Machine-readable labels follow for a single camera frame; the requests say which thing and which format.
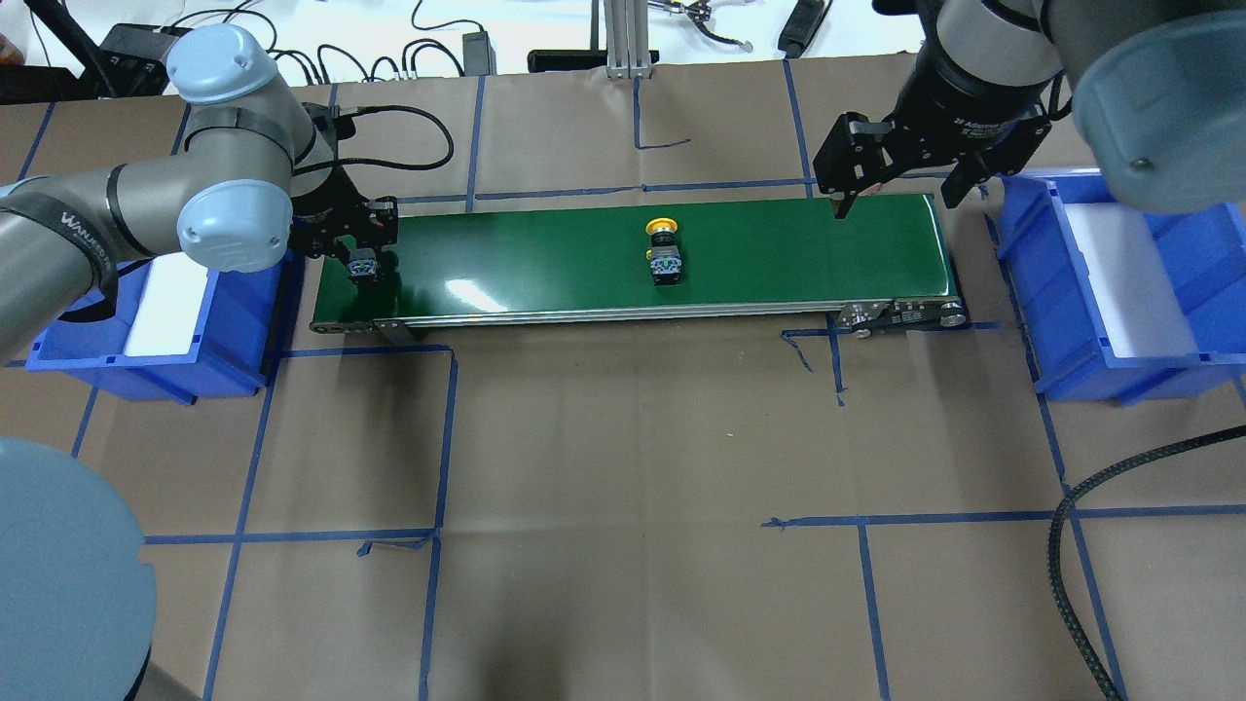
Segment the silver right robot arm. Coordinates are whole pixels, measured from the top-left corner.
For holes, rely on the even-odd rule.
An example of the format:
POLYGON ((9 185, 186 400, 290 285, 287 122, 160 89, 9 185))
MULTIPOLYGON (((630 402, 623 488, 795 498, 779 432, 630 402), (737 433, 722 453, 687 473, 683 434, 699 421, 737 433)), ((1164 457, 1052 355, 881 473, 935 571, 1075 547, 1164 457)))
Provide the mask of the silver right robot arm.
POLYGON ((877 1, 923 45, 898 102, 840 115, 814 157, 844 218, 860 195, 946 166, 939 195, 1028 166, 1072 117, 1110 195, 1160 214, 1244 200, 1241 1, 877 1))

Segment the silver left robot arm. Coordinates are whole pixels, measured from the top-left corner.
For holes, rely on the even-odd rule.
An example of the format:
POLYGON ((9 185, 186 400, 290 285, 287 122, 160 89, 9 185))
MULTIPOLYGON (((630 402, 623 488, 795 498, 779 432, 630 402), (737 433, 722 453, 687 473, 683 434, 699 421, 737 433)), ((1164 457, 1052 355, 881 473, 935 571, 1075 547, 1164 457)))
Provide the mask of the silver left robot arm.
MULTIPOLYGON (((346 120, 302 103, 243 27, 196 27, 167 55, 189 106, 178 154, 2 188, 2 359, 60 318, 113 315, 121 266, 172 253, 255 274, 288 252, 353 263, 397 237, 336 142, 346 120)), ((153 664, 157 580, 137 520, 101 474, 2 440, 2 697, 187 700, 153 664)))

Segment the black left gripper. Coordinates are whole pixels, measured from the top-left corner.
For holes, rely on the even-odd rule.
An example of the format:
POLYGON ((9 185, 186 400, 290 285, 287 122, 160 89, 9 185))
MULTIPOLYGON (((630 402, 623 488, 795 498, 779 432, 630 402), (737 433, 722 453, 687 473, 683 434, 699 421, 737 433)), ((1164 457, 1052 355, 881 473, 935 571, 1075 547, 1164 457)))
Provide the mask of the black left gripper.
POLYGON ((300 256, 336 259, 341 265, 370 256, 397 242, 399 200, 363 195, 343 166, 320 172, 319 186, 292 200, 293 218, 288 248, 300 256))

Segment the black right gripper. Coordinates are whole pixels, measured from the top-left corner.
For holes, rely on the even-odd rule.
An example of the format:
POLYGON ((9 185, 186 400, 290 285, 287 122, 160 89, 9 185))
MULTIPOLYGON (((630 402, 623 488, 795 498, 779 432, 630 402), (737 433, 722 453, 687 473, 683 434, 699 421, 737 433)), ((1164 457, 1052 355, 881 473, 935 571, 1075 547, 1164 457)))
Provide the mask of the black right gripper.
POLYGON ((1015 173, 1038 151, 1053 125, 1040 93, 1057 75, 1057 51, 1027 27, 973 37, 952 27, 927 34, 886 123, 840 115, 814 156, 820 194, 836 219, 860 195, 900 173, 954 166, 942 186, 946 207, 997 173, 1015 173))

